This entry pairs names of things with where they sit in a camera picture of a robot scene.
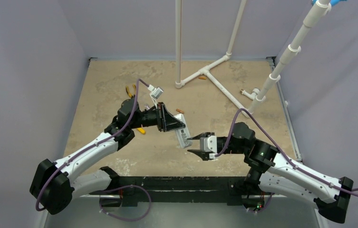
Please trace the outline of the aluminium table frame rail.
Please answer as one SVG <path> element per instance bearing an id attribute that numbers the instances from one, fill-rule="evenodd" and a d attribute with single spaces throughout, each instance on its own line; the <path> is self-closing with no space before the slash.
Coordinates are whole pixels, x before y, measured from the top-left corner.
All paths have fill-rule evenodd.
<path id="1" fill-rule="evenodd" d="M 295 132 L 290 118 L 289 103 L 285 100 L 280 81 L 273 84 L 266 94 L 266 105 L 270 108 L 269 134 L 286 154 L 298 162 L 302 162 Z"/>

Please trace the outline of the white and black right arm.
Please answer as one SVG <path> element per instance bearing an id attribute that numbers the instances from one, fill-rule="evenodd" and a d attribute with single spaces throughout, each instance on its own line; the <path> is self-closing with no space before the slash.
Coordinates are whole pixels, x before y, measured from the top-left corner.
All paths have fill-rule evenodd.
<path id="1" fill-rule="evenodd" d="M 235 123 L 228 137 L 205 132 L 188 136 L 185 142 L 192 140 L 198 140 L 200 148 L 191 152 L 203 161 L 214 160 L 220 151 L 243 154 L 250 170 L 238 188 L 245 193 L 294 197 L 307 202 L 324 218 L 345 223 L 353 180 L 327 176 L 283 155 L 277 147 L 257 139 L 255 132 L 243 122 Z"/>

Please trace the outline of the yellow handled screwdriver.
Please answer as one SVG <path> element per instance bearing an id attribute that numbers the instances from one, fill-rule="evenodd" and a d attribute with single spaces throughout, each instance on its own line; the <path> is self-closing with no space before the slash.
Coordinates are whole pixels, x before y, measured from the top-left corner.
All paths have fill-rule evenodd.
<path id="1" fill-rule="evenodd" d="M 145 129 L 143 128 L 137 128 L 137 130 L 141 133 L 141 134 L 146 134 Z"/>

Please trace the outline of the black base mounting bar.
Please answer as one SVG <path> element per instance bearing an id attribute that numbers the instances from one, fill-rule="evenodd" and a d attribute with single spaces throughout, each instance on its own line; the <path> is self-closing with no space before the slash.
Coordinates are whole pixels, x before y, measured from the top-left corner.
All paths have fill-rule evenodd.
<path id="1" fill-rule="evenodd" d="M 111 178 L 105 190 L 91 195 L 116 195 L 116 202 L 102 201 L 104 207 L 136 207 L 140 202 L 155 203 L 224 203 L 227 206 L 262 208 L 268 190 L 258 185 L 257 175 L 250 177 L 176 177 L 120 176 L 109 167 L 102 171 Z"/>

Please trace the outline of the white universal AC remote control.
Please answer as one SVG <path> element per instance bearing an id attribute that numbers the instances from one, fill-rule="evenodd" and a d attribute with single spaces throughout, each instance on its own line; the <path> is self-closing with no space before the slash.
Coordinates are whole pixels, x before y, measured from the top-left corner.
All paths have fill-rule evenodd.
<path id="1" fill-rule="evenodd" d="M 193 144 L 193 141 L 192 140 L 189 140 L 189 138 L 191 137 L 190 136 L 190 132 L 189 132 L 189 129 L 187 127 L 187 124 L 186 124 L 186 120 L 185 120 L 185 117 L 183 114 L 177 114 L 174 116 L 177 120 L 179 120 L 180 122 L 184 123 L 184 127 L 183 128 L 180 128 L 180 129 L 177 129 L 175 130 L 175 134 L 176 134 L 176 137 L 178 139 L 178 142 L 179 142 L 179 145 L 182 149 L 185 149 L 185 148 L 188 148 L 190 146 L 192 146 Z"/>

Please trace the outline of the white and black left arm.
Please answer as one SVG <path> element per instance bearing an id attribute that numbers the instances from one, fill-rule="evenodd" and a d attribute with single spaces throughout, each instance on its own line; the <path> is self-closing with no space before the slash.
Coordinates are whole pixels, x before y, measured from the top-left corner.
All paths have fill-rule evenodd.
<path id="1" fill-rule="evenodd" d="M 174 131 L 181 148 L 191 146 L 184 115 L 172 115 L 164 103 L 140 110 L 136 98 L 122 102 L 112 123 L 92 142 L 57 161 L 45 159 L 36 169 L 30 193 L 36 198 L 36 210 L 54 215 L 72 201 L 77 188 L 72 185 L 80 174 L 104 157 L 113 154 L 135 137 L 134 129 L 156 126 L 161 132 Z"/>

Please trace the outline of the white PVC pipe frame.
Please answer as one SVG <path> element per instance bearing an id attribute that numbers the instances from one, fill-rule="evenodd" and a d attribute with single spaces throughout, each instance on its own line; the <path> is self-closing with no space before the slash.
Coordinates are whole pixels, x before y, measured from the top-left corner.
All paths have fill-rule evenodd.
<path id="1" fill-rule="evenodd" d="M 175 9 L 176 88 L 205 76 L 237 108 L 254 112 L 301 51 L 308 32 L 337 4 L 335 0 L 200 0 Z M 237 96 L 218 70 L 236 60 L 276 57 L 274 68 L 257 85 Z"/>

